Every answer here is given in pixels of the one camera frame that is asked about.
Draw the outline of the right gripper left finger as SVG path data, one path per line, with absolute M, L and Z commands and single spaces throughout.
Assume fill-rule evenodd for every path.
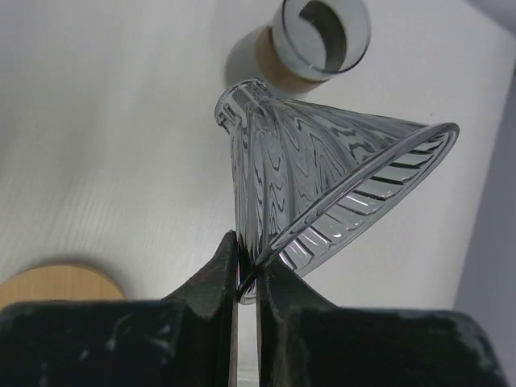
M 20 302 L 1 313 L 4 386 L 234 386 L 237 238 L 165 298 Z

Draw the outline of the smoked glass dripper cone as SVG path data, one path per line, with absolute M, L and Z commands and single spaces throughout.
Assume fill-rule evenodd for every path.
M 366 232 L 437 168 L 455 123 L 425 124 L 275 97 L 257 79 L 224 91 L 239 244 L 238 299 L 280 262 L 304 277 Z

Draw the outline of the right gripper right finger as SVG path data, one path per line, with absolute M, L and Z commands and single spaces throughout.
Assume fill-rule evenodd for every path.
M 336 306 L 274 262 L 257 283 L 263 386 L 505 386 L 487 335 L 450 310 Z

